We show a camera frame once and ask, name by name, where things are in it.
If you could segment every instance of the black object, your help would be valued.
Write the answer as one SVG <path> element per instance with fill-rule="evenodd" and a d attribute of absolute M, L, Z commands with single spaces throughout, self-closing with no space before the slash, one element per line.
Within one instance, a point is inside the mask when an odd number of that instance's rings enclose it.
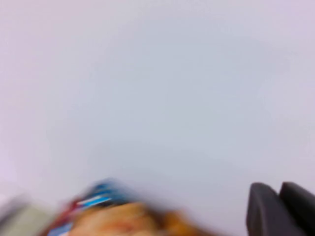
<path fill-rule="evenodd" d="M 253 183 L 246 219 L 249 236 L 305 236 L 277 193 L 268 185 Z"/>
<path fill-rule="evenodd" d="M 296 183 L 284 182 L 279 196 L 307 235 L 315 235 L 315 195 Z"/>

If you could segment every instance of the white wall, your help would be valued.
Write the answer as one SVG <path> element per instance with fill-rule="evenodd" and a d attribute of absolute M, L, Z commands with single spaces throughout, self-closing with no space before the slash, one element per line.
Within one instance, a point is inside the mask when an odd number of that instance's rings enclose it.
<path fill-rule="evenodd" d="M 1 0 L 1 177 L 55 206 L 117 177 L 245 235 L 248 188 L 315 191 L 312 0 Z"/>

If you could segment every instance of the blurry object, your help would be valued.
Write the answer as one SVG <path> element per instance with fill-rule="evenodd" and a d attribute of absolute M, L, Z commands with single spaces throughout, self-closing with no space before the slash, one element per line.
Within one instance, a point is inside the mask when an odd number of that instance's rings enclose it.
<path fill-rule="evenodd" d="M 0 183 L 0 227 L 26 204 L 20 188 L 9 182 Z"/>
<path fill-rule="evenodd" d="M 164 227 L 170 236 L 195 236 L 196 230 L 177 212 L 169 212 L 164 218 Z"/>
<path fill-rule="evenodd" d="M 279 196 L 299 226 L 315 235 L 315 196 L 293 182 L 284 182 Z"/>
<path fill-rule="evenodd" d="M 249 236 L 305 236 L 277 193 L 268 185 L 253 183 L 247 212 Z"/>
<path fill-rule="evenodd" d="M 146 209 L 122 189 L 112 180 L 98 183 L 67 206 L 41 236 L 210 236 L 179 212 L 161 215 Z"/>
<path fill-rule="evenodd" d="M 16 212 L 1 228 L 1 236 L 38 235 L 52 220 L 53 214 L 34 205 L 27 205 Z"/>
<path fill-rule="evenodd" d="M 92 207 L 74 220 L 69 236 L 157 235 L 152 218 L 143 204 L 130 203 L 110 208 Z"/>

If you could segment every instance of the snack package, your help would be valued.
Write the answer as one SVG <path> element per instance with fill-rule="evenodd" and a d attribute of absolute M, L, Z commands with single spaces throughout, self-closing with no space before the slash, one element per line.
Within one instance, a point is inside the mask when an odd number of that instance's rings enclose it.
<path fill-rule="evenodd" d="M 119 206 L 127 203 L 126 197 L 116 188 L 113 181 L 107 180 L 94 186 L 83 197 L 72 202 L 70 207 L 64 211 L 55 221 L 55 227 L 43 235 L 65 236 L 73 227 L 73 220 L 78 215 L 86 215 L 109 207 Z"/>

